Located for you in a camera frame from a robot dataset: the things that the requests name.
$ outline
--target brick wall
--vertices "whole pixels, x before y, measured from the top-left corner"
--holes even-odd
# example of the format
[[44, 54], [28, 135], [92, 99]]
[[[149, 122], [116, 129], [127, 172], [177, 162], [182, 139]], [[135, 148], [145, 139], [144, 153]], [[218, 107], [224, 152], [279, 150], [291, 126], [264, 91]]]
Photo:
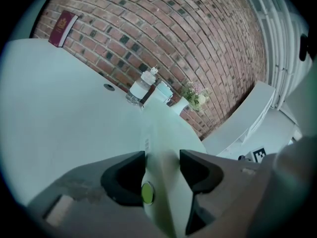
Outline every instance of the brick wall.
[[204, 114], [181, 116], [206, 137], [264, 80], [262, 34], [246, 0], [51, 0], [35, 38], [48, 38], [60, 13], [79, 19], [64, 49], [128, 91], [150, 67], [180, 99], [188, 80], [208, 88]]

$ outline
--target gray wall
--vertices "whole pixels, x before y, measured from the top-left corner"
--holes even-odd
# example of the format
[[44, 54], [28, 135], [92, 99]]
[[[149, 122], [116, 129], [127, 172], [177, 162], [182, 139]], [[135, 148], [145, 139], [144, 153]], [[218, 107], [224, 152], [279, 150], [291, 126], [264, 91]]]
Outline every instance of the gray wall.
[[34, 0], [16, 24], [8, 41], [27, 39], [30, 37], [35, 20], [46, 0]]

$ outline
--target white vase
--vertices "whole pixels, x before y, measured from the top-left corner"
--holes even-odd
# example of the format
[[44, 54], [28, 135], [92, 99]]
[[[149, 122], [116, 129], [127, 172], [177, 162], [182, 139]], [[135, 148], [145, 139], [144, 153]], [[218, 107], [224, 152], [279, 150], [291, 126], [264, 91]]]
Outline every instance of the white vase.
[[176, 104], [174, 104], [173, 106], [171, 106], [170, 108], [174, 110], [175, 113], [177, 113], [178, 115], [180, 115], [180, 113], [182, 112], [182, 110], [188, 106], [188, 101], [182, 97]]

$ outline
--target white table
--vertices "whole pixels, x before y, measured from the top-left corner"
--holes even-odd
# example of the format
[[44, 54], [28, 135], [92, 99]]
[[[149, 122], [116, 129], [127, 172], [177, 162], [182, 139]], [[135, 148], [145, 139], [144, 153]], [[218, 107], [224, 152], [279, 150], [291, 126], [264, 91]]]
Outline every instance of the white table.
[[0, 68], [1, 170], [21, 204], [72, 168], [140, 150], [140, 108], [64, 49], [12, 41]]

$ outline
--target white flower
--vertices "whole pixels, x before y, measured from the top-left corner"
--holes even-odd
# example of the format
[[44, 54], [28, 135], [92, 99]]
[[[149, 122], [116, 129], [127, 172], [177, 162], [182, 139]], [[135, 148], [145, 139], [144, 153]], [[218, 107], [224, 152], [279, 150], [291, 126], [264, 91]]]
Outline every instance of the white flower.
[[198, 102], [200, 105], [204, 104], [206, 101], [206, 97], [202, 94], [198, 95]]

